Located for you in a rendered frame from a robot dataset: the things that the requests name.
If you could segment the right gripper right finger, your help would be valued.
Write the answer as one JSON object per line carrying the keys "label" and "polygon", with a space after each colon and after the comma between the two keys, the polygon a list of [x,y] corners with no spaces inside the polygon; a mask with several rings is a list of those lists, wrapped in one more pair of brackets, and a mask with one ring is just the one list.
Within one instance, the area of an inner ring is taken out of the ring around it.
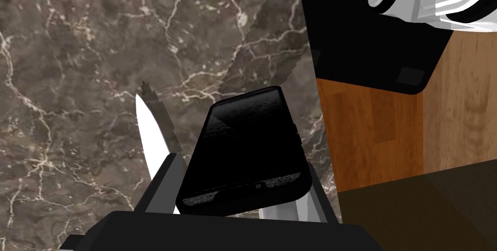
{"label": "right gripper right finger", "polygon": [[311,163],[308,163],[313,184],[306,195],[284,204],[259,210],[261,219],[339,223]]}

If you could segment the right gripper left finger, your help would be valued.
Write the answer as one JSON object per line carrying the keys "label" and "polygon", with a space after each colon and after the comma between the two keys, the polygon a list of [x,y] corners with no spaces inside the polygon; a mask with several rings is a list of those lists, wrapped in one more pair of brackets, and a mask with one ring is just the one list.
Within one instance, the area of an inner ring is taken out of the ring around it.
{"label": "right gripper left finger", "polygon": [[176,212],[176,197],[181,187],[187,165],[179,153],[169,154],[154,175],[134,212]]}

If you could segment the black smartphone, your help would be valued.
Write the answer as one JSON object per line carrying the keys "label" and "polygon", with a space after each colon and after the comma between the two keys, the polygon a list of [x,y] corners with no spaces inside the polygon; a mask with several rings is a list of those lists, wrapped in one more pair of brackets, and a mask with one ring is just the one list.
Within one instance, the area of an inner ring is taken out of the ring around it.
{"label": "black smartphone", "polygon": [[176,207],[225,217],[297,200],[311,185],[283,91],[270,86],[210,107]]}

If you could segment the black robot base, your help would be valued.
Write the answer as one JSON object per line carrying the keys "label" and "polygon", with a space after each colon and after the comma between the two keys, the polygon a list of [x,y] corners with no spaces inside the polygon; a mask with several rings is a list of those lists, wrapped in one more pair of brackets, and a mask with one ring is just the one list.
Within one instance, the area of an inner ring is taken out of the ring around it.
{"label": "black robot base", "polygon": [[415,95],[424,90],[451,30],[376,13],[367,0],[301,0],[320,79]]}

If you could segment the white knife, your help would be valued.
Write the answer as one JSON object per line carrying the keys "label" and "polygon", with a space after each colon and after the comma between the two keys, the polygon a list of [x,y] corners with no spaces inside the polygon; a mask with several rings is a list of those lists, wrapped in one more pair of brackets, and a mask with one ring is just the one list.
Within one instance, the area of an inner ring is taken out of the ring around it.
{"label": "white knife", "polygon": [[152,180],[170,151],[156,119],[138,94],[135,95],[135,110],[143,154]]}

